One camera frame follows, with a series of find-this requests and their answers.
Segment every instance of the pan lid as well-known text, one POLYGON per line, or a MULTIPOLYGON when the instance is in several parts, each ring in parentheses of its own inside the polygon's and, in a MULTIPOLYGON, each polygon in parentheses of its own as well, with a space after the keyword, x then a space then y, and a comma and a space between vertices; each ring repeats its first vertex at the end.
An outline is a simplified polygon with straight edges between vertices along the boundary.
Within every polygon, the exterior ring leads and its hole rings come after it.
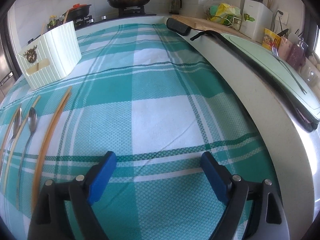
POLYGON ((87 5, 91 5, 91 4, 81 4, 80 3, 77 3, 75 4, 71 9, 69 9, 69 11, 73 10, 73 9, 77 9, 79 7, 83 7, 83 6, 87 6, 87 5))

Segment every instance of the fork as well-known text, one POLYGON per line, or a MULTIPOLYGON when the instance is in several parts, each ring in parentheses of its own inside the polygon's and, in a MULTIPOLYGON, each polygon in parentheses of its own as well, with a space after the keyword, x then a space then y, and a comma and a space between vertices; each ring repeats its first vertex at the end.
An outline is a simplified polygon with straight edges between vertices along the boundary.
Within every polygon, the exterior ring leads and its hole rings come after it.
POLYGON ((298 86, 301 89, 301 91, 304 94, 307 94, 307 92, 304 90, 302 85, 299 83, 299 81, 296 79, 296 77, 292 74, 292 72, 290 71, 289 67, 285 63, 283 63, 282 60, 280 59, 279 54, 278 54, 278 50, 277 50, 276 47, 272 47, 272 55, 286 68, 286 70, 289 72, 289 74, 293 77, 295 82, 298 84, 298 86))

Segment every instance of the dish rack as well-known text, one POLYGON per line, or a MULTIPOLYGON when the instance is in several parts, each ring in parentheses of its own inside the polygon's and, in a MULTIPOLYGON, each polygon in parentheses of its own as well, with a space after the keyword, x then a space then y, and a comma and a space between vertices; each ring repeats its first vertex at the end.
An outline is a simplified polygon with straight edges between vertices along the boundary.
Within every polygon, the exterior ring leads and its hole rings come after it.
POLYGON ((41 35, 17 54, 20 69, 32 90, 68 76, 81 57, 73 21, 41 35), (36 53, 32 63, 26 58, 28 50, 36 53))
POLYGON ((240 29, 240 25, 241 25, 242 19, 239 19, 239 18, 237 18, 235 16, 233 16, 233 17, 231 17, 229 19, 227 17, 223 18, 223 17, 220 17, 220 16, 210 16, 210 17, 211 18, 218 17, 218 18, 221 18, 223 20, 228 21, 230 23, 230 25, 225 25, 225 26, 230 27, 230 28, 234 28, 236 31, 239 31, 239 29, 240 29))

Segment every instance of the stainless steel refrigerator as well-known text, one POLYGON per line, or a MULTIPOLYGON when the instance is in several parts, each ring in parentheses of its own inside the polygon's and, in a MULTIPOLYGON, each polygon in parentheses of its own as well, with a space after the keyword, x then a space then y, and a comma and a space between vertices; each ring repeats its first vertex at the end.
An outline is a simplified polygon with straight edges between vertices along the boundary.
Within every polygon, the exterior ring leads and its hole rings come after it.
POLYGON ((21 75, 12 51, 7 17, 0 22, 0 103, 21 75))

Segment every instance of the tablecloth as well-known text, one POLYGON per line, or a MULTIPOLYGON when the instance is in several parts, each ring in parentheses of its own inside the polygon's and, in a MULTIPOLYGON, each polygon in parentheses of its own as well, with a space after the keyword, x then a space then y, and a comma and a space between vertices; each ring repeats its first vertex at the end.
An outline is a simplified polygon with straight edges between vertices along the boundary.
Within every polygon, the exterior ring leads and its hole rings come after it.
MULTIPOLYGON (((28 125, 14 151, 5 196, 0 194, 0 215, 18 240, 27 238, 37 155, 69 86, 72 95, 52 137, 41 187, 47 179, 85 174, 107 151, 115 152, 116 170, 92 206, 111 240, 208 239, 225 206, 200 168, 204 151, 232 174, 277 184, 263 140, 231 88, 165 25, 119 25, 79 37, 78 43, 82 59, 69 76, 35 91, 20 78, 1 104, 2 141, 18 104, 24 118, 41 96, 38 127, 23 161, 20 210, 16 181, 28 125)), ((249 208, 235 239, 244 232, 249 208)), ((67 209, 81 239, 70 204, 67 209)))

